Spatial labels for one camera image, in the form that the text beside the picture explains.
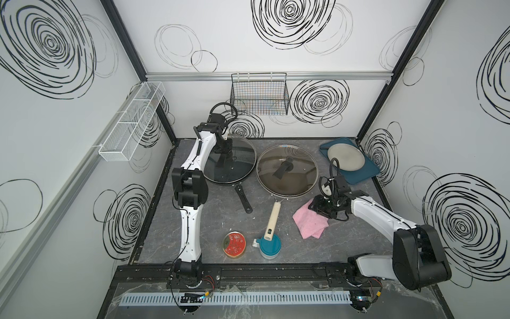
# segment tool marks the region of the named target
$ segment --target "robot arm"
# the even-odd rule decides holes
[[[333,158],[329,179],[320,185],[309,209],[337,220],[347,221],[353,214],[377,229],[393,244],[393,255],[362,254],[348,259],[355,274],[399,280],[410,290],[449,280],[451,270],[437,231],[430,225],[417,225],[379,205],[360,190],[351,190],[345,178],[334,176]],[[338,213],[345,212],[345,219]]]
[[[410,290],[446,281],[451,270],[437,231],[417,225],[376,203],[369,196],[351,201],[351,212],[393,243],[393,255],[365,255],[356,265],[365,277],[399,280]]]
[[[174,264],[174,271],[189,283],[201,275],[200,217],[207,201],[209,189],[203,175],[211,152],[228,153],[232,145],[227,140],[228,122],[221,114],[213,113],[219,105],[228,105],[237,118],[237,110],[230,103],[215,105],[207,122],[194,127],[197,139],[190,155],[180,168],[172,171],[174,198],[181,211],[181,250]]]

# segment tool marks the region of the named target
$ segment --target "aluminum rail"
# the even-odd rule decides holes
[[[321,72],[155,72],[147,73],[148,81],[305,81],[305,80],[385,80],[391,71],[321,71]]]

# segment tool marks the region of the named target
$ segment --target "white plate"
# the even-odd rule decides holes
[[[360,150],[349,144],[335,144],[327,150],[327,157],[338,159],[340,169],[353,171],[365,165],[365,156]]]

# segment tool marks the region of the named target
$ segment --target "pan handle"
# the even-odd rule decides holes
[[[264,234],[265,240],[273,240],[274,228],[276,226],[276,221],[278,220],[278,214],[280,214],[280,207],[282,204],[280,202],[274,202],[273,210],[271,211],[271,216],[269,217],[269,222],[267,223],[266,233]]]

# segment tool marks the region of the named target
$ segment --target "teal lid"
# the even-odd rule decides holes
[[[268,256],[276,255],[282,248],[282,242],[276,234],[273,235],[273,240],[266,240],[262,237],[261,239],[257,239],[257,242],[260,245],[260,250]]]

